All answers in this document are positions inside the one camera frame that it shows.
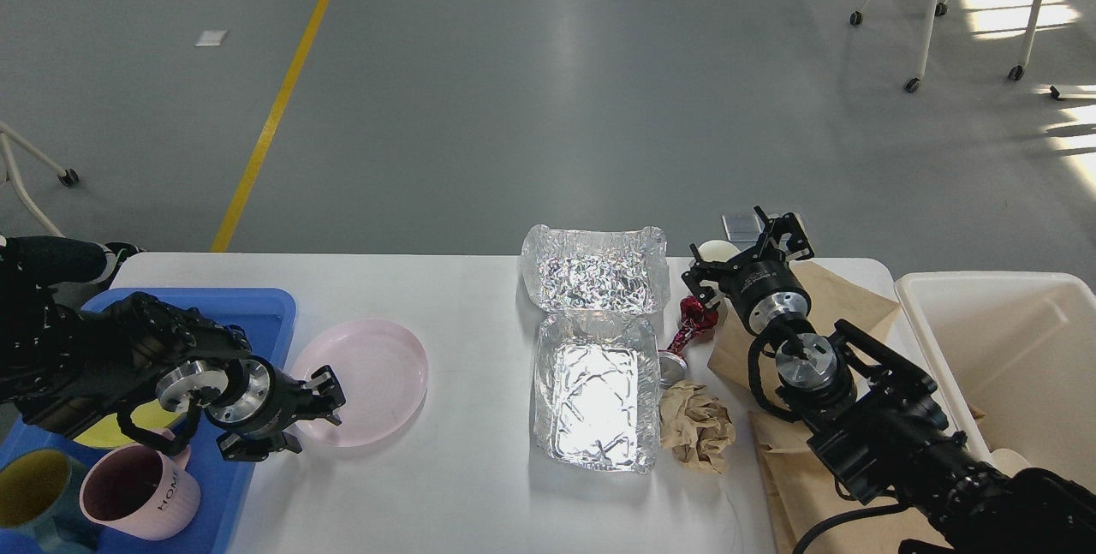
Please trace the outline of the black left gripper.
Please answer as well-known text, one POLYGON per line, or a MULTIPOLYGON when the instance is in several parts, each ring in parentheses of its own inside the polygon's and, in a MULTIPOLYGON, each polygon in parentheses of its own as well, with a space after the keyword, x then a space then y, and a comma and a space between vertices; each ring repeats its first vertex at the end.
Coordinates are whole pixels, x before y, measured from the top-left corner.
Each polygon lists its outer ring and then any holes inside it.
POLYGON ((205 409, 212 423, 226 432, 216 442, 227 462, 262 462, 282 451, 301 453, 301 442, 285 431, 294 419, 343 423, 339 411, 346 396, 333 368, 317 368, 311 378, 299 382, 252 357, 236 362, 228 374, 227 397, 205 409))

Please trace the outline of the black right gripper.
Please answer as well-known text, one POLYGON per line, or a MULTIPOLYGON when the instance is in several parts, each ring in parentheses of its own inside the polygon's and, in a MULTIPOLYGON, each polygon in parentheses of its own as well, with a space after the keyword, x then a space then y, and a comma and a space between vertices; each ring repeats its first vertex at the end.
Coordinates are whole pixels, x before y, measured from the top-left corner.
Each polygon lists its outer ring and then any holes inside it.
POLYGON ((728 310, 737 312, 745 331, 760 336, 770 325, 780 324, 794 332, 811 332, 807 320, 811 298, 789 262, 814 258, 800 216, 784 213, 770 216, 762 206, 753 207, 762 223, 760 238, 752 248, 752 260, 724 264, 704 262, 697 253, 700 244, 690 244, 693 262, 682 274, 693 296, 710 308, 727 301, 728 310))

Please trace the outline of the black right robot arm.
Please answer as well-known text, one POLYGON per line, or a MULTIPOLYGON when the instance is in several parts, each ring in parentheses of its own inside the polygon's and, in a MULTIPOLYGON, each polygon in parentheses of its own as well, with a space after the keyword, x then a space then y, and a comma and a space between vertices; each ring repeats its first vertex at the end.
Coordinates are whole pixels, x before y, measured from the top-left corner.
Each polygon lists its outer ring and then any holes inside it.
POLYGON ((811 527, 795 551, 834 527, 916 509, 946 553, 1092 553, 1093 493, 1044 468, 1009 476, 975 460, 964 432, 946 434, 937 383, 923 368, 846 319, 818 333, 791 269, 814 256, 799 216, 754 211, 754 246, 692 245, 682 280, 705 310, 729 301, 753 338, 747 389, 756 405, 803 423, 835 491, 860 504, 811 527))

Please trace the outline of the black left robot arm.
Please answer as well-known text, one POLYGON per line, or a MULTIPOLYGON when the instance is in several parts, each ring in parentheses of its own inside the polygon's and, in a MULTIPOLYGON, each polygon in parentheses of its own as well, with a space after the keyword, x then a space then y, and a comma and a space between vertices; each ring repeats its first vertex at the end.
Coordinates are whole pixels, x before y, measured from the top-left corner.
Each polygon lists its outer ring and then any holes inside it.
POLYGON ((346 397, 331 366, 292 378, 256 357, 242 328, 145 292, 99 313, 52 296, 60 283, 112 280, 137 251, 58 235, 3 238, 3 402, 26 423, 75 438, 114 416, 137 444, 176 456, 207 419, 231 462, 301 451, 293 423, 341 423, 346 397))

